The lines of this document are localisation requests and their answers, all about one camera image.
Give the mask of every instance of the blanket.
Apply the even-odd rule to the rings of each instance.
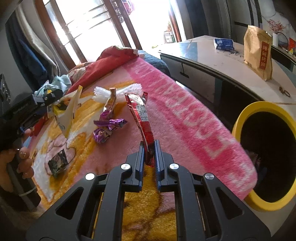
[[[199,175],[215,174],[240,199],[257,182],[255,168],[240,144],[206,108],[171,78],[140,58],[130,60],[111,74],[92,83],[81,94],[68,139],[51,119],[31,142],[34,181],[47,209],[86,173],[104,174],[138,151],[141,135],[126,103],[118,103],[115,118],[128,123],[116,130],[106,143],[92,138],[104,103],[92,99],[96,86],[124,88],[140,83],[149,93],[147,113],[155,139],[174,161]],[[45,164],[60,150],[66,152],[69,166],[54,179]],[[143,190],[126,193],[122,240],[176,240],[173,193],[159,193],[154,169],[145,166]]]

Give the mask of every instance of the red snack wrapper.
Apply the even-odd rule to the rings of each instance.
[[[145,164],[154,167],[154,137],[151,131],[145,103],[148,93],[144,92],[142,98],[137,93],[125,93],[126,102],[138,125],[144,142]]]

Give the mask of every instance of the trash can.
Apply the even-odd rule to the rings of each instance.
[[[296,194],[295,120],[273,103],[255,102],[241,112],[232,135],[260,158],[258,182],[246,203],[257,211],[287,205]]]

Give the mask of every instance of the desk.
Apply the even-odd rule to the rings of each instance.
[[[296,88],[283,71],[283,66],[272,60],[273,73],[269,81],[262,80],[244,61],[244,46],[234,43],[238,54],[216,50],[211,36],[201,36],[180,43],[162,45],[161,59],[166,62],[173,79],[197,92],[217,106],[219,81],[228,81],[243,90],[254,101],[273,102],[296,119]],[[282,94],[279,87],[291,97]]]

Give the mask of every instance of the blue tissue package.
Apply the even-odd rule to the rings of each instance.
[[[214,39],[214,46],[219,50],[234,50],[232,39]]]

